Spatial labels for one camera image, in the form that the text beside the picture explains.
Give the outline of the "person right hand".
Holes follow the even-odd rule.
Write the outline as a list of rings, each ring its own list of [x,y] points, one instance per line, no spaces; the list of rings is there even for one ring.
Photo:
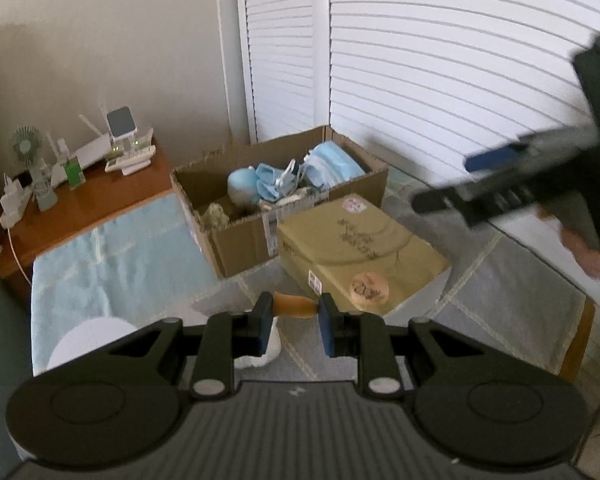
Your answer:
[[[559,237],[562,246],[571,252],[583,272],[594,280],[600,280],[600,252],[589,248],[580,234],[564,226],[560,226]]]

